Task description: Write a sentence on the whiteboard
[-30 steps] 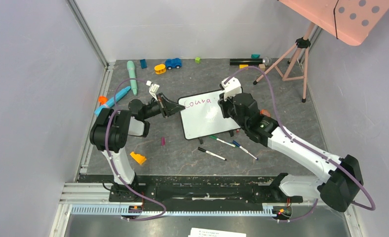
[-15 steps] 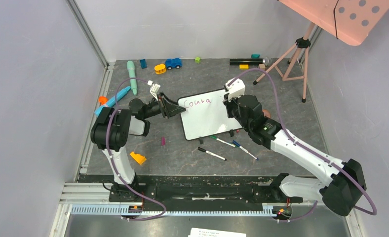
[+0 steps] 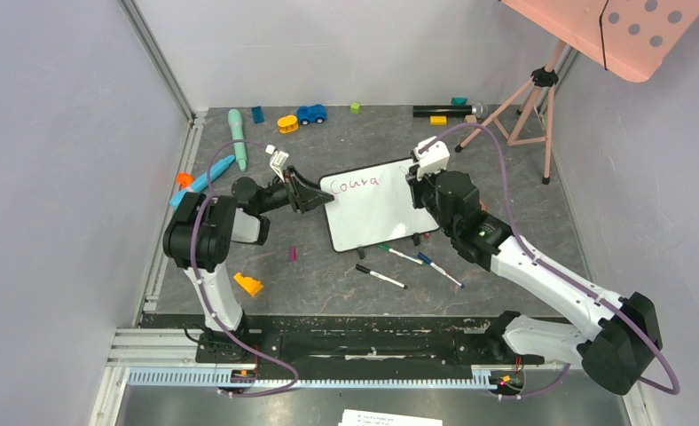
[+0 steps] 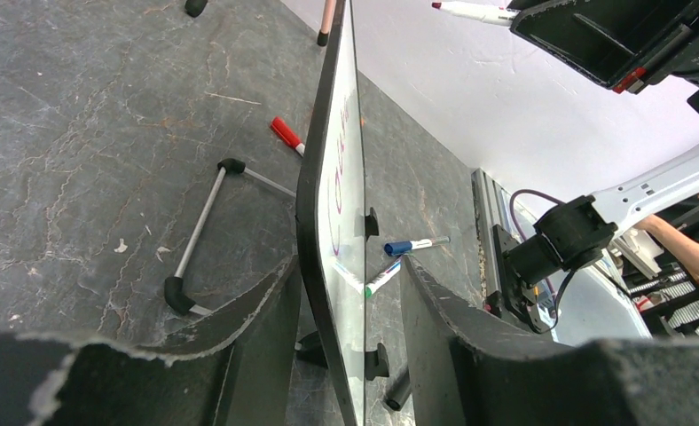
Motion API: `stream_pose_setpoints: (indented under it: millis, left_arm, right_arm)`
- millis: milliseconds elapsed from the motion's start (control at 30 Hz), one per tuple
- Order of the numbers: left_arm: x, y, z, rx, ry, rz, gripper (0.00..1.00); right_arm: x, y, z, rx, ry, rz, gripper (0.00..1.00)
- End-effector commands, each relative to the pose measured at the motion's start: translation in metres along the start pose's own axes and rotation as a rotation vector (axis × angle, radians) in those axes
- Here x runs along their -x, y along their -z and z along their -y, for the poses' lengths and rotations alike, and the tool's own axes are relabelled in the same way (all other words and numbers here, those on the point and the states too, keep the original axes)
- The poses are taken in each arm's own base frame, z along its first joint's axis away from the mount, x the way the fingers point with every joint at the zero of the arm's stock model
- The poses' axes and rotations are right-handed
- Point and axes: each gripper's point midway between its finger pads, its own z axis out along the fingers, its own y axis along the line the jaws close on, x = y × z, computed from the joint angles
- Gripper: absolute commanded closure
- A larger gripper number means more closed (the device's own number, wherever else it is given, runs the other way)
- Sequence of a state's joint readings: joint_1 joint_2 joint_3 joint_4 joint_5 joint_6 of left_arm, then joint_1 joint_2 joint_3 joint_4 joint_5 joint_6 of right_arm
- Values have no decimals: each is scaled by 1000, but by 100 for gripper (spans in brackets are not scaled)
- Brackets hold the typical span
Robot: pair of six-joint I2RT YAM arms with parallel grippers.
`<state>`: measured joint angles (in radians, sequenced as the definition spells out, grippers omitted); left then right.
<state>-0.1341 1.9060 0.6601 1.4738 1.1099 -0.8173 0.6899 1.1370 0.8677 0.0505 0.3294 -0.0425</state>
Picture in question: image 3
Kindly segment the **white whiteboard black frame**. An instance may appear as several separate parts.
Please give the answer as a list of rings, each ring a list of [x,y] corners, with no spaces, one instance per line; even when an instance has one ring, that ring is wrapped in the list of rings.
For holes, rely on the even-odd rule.
[[[413,206],[406,181],[411,166],[411,159],[398,159],[319,179],[320,189],[334,197],[324,205],[333,251],[364,249],[438,229],[426,210]]]

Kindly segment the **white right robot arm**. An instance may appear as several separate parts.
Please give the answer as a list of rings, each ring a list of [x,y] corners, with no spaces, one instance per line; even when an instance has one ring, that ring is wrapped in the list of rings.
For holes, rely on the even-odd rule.
[[[460,257],[512,281],[567,321],[502,313],[487,329],[485,348],[498,362],[535,355],[580,365],[604,390],[627,394],[662,348],[654,303],[601,288],[544,256],[512,227],[482,210],[467,173],[439,171],[406,176],[413,206],[426,210]]]

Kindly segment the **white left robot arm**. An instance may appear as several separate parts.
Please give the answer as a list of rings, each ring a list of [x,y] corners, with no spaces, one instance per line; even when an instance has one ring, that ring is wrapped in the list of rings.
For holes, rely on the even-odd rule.
[[[233,242],[262,246],[270,231],[266,212],[290,207],[306,213],[334,200],[334,195],[289,166],[268,185],[250,177],[232,184],[230,195],[186,194],[162,238],[164,254],[194,285],[205,319],[198,345],[203,351],[242,361],[252,350],[246,319],[237,302],[225,260]]]

